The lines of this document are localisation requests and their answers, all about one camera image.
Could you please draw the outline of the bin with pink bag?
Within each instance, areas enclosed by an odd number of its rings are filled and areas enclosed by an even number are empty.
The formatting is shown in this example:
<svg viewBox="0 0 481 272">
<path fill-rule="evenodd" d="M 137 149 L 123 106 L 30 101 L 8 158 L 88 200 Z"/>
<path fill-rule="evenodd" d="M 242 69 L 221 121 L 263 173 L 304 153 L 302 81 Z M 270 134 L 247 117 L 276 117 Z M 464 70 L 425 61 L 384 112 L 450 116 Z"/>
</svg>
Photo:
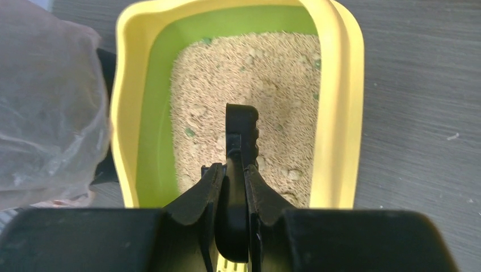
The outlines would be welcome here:
<svg viewBox="0 0 481 272">
<path fill-rule="evenodd" d="M 1 2 L 1 209 L 89 196 L 111 135 L 100 36 Z"/>
</svg>

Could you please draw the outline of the cat litter sand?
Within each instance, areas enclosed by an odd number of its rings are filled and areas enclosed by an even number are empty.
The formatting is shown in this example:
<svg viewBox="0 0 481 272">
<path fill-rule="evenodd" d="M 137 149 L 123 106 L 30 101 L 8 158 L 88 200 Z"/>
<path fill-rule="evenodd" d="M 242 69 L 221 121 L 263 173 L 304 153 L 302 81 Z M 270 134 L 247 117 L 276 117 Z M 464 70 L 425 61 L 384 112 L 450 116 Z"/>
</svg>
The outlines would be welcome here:
<svg viewBox="0 0 481 272">
<path fill-rule="evenodd" d="M 320 94 L 317 35 L 264 32 L 205 38 L 183 49 L 170 78 L 178 190 L 201 167 L 225 162 L 225 106 L 258 110 L 259 173 L 297 207 L 308 207 Z"/>
</svg>

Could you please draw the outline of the yellow green litter box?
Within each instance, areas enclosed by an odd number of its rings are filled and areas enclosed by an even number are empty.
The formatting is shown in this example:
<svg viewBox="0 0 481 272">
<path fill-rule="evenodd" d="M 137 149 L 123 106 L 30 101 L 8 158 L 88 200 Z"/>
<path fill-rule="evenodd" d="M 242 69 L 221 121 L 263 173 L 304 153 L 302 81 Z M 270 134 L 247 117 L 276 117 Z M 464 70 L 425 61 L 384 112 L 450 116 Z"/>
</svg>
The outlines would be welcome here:
<svg viewBox="0 0 481 272">
<path fill-rule="evenodd" d="M 336 1 L 143 1 L 127 7 L 116 26 L 111 149 L 127 209 L 161 209 L 190 190 L 178 190 L 170 114 L 170 78 L 178 54 L 205 38 L 264 32 L 317 35 L 320 43 L 310 201 L 297 207 L 286 200 L 298 209 L 353 207 L 364 41 L 344 6 Z M 213 164 L 201 167 L 198 182 Z"/>
</svg>

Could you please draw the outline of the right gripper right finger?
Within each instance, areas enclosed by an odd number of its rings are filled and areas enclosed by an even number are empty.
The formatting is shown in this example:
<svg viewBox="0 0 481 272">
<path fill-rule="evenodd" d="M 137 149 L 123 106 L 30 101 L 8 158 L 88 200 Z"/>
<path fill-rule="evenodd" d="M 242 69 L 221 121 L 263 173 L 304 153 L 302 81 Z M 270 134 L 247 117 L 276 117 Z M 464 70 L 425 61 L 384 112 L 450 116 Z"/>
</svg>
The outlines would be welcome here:
<svg viewBox="0 0 481 272">
<path fill-rule="evenodd" d="M 406 210 L 298 209 L 244 171 L 249 271 L 457 271 L 435 225 Z"/>
</svg>

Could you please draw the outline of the black litter scoop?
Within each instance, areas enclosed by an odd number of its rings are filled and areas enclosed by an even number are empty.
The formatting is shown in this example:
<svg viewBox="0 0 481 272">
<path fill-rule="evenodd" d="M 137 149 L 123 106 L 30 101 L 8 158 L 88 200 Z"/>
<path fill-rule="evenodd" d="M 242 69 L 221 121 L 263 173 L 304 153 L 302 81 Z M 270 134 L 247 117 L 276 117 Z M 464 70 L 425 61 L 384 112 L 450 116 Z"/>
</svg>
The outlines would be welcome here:
<svg viewBox="0 0 481 272">
<path fill-rule="evenodd" d="M 225 159 L 218 199 L 215 240 L 219 253 L 236 263 L 247 263 L 249 254 L 248 207 L 244 170 L 257 166 L 259 155 L 257 109 L 250 105 L 227 104 L 225 111 Z"/>
</svg>

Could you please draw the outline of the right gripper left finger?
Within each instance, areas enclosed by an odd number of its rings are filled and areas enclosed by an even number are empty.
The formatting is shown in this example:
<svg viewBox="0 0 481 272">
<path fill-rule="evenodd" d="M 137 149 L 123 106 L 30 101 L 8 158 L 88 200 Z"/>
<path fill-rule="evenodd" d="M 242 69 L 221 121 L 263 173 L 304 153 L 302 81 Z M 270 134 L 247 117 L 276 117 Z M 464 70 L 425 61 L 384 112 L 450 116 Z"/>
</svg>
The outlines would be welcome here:
<svg viewBox="0 0 481 272">
<path fill-rule="evenodd" d="M 1 233 L 2 271 L 213 271 L 220 163 L 161 209 L 30 209 Z"/>
</svg>

